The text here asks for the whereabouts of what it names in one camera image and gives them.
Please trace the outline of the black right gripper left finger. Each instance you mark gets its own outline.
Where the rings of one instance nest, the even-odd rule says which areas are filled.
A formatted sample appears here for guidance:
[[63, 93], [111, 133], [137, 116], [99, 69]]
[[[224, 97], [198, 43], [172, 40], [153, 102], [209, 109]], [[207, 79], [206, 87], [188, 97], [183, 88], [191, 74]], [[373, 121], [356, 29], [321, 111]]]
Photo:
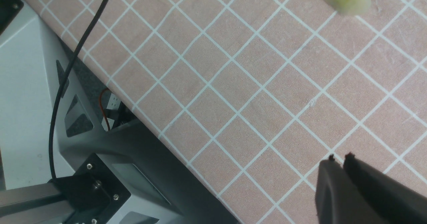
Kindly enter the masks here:
[[319, 224], [387, 224], [330, 155], [319, 163], [315, 205]]

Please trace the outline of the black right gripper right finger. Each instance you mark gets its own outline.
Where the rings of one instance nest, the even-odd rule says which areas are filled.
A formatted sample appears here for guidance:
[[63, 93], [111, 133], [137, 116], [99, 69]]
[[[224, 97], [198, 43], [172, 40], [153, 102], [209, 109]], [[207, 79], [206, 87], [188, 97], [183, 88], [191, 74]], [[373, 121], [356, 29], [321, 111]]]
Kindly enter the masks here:
[[346, 154], [343, 166], [365, 201], [390, 224], [425, 224], [426, 197]]

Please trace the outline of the grey robot base frame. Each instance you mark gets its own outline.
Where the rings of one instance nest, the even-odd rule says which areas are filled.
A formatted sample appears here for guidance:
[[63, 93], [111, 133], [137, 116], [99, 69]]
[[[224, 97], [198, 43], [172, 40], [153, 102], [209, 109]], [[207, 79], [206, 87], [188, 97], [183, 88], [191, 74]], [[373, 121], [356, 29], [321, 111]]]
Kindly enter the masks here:
[[84, 224], [237, 224], [238, 220], [142, 122], [105, 131], [57, 36], [34, 9], [40, 0], [1, 0], [1, 157], [6, 191], [34, 201], [63, 194], [108, 206]]

